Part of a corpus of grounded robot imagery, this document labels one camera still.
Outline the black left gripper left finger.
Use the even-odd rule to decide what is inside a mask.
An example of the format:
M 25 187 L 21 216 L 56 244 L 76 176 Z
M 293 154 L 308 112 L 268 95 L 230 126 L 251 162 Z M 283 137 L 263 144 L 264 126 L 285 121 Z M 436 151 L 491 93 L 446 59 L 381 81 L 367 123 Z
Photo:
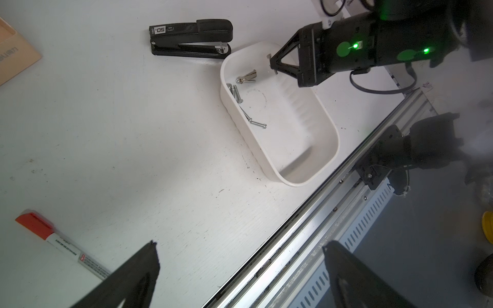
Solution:
M 157 244 L 150 241 L 74 307 L 150 307 L 160 272 Z

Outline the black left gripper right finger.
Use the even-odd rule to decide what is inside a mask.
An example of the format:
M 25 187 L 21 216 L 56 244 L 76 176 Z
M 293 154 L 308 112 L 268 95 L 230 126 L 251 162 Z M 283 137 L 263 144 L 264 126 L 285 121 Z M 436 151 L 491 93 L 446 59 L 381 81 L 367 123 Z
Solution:
M 340 242 L 322 250 L 336 307 L 414 307 Z

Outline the white plastic storage box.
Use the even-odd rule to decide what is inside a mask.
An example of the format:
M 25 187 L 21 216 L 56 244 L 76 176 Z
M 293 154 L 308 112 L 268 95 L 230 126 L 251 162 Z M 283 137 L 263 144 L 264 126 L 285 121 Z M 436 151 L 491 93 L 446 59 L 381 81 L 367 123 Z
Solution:
M 327 170 L 340 150 L 334 121 L 311 88 L 270 68 L 279 45 L 259 42 L 231 53 L 220 69 L 220 98 L 266 177 L 301 187 Z M 256 82 L 237 84 L 236 78 L 257 71 Z M 229 85 L 237 85 L 238 104 Z M 254 126 L 243 110 L 267 128 Z

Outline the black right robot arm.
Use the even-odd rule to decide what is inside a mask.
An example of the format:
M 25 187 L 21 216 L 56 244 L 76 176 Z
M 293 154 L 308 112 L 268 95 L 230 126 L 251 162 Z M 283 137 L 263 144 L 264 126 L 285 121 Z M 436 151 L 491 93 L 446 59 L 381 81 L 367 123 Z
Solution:
M 313 87 L 336 73 L 427 60 L 431 68 L 464 47 L 472 62 L 492 58 L 491 1 L 363 1 L 364 12 L 307 25 L 270 58 L 271 68 Z

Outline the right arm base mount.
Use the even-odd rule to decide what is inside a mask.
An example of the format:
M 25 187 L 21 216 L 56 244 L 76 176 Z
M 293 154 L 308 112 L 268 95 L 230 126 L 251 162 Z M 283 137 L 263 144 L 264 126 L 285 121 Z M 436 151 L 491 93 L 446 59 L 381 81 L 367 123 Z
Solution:
M 456 137 L 454 120 L 459 113 L 446 113 L 414 123 L 403 135 L 395 125 L 388 127 L 375 144 L 356 163 L 354 169 L 371 190 L 384 179 L 394 194 L 410 189 L 411 169 L 439 169 L 451 162 L 467 159 L 460 149 L 463 140 Z

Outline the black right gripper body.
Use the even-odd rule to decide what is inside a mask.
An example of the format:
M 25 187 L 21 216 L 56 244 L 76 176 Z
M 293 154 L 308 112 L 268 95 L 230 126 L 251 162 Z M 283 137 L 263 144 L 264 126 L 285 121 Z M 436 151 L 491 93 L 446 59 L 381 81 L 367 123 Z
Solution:
M 335 73 L 376 65 L 376 14 L 359 14 L 323 29 L 321 23 L 299 30 L 298 86 L 319 85 Z

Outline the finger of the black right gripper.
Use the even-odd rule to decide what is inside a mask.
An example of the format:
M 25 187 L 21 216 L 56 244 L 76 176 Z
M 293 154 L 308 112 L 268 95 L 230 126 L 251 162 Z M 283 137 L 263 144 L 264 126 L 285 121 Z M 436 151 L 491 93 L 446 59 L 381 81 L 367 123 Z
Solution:
M 297 50 L 298 65 L 287 64 L 282 60 L 292 51 Z M 301 28 L 296 34 L 270 59 L 270 67 L 281 73 L 308 72 L 308 29 Z

